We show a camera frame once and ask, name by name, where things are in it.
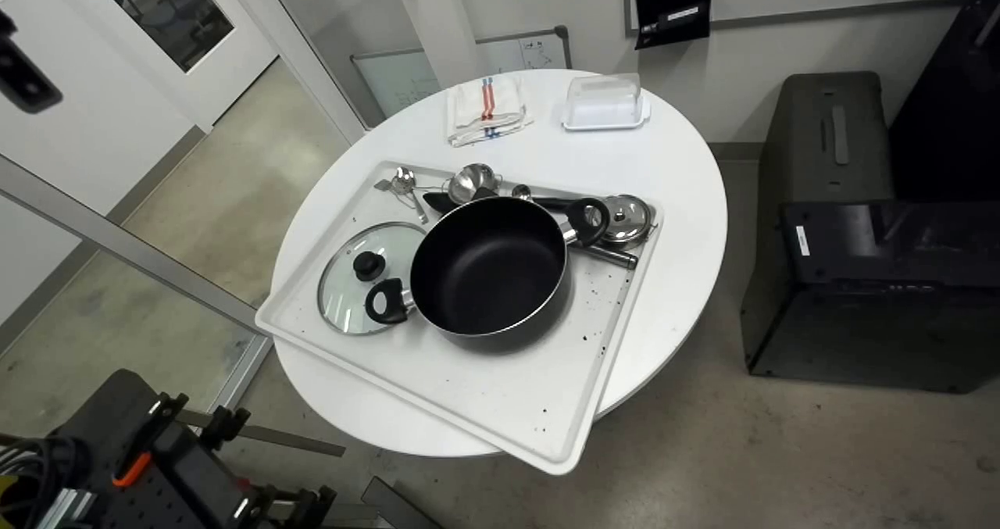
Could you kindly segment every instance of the kitchen towel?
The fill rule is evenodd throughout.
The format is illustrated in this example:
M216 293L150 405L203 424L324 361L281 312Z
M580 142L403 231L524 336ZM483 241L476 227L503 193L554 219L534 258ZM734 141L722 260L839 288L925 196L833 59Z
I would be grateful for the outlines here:
M532 122L518 77L492 76L450 88L447 135L453 147L515 133Z

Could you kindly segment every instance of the plastic container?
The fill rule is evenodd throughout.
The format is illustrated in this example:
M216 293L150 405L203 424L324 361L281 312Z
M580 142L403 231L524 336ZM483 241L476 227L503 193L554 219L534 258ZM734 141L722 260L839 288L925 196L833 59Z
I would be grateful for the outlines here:
M639 74L616 73L573 78L562 123L566 130L635 129L649 115Z

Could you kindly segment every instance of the stainless steel lid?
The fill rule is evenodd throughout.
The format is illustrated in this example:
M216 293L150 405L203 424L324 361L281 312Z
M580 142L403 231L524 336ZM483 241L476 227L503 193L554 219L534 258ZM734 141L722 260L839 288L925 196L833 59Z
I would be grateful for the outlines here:
M604 198L611 222L602 240L606 244L633 244L645 240L653 225L653 213L646 202L633 195Z
M410 266L424 230L410 223L379 223L347 240L335 252L319 281L319 312L346 334L374 334L384 323L368 318L365 297L378 282L399 277L409 288Z

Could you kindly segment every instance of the black knob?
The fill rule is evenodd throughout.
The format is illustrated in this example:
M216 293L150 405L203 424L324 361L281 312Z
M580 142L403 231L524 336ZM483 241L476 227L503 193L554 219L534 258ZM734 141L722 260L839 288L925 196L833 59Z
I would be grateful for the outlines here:
M385 270L385 258L372 252L360 252L354 258L354 275L361 281L375 281Z

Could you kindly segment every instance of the cooking pot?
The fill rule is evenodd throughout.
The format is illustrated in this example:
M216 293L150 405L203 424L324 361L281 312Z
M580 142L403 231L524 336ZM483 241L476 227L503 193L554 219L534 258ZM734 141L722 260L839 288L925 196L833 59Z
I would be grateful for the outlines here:
M510 351L536 341L560 318L572 294L567 245L592 245L610 213L596 198L561 209L567 222L514 197L484 197L443 216L417 247L409 290L399 277L375 284L365 311L378 323L402 323L418 309L446 337L481 351ZM588 218L593 211L599 222ZM385 309L375 309L378 295Z

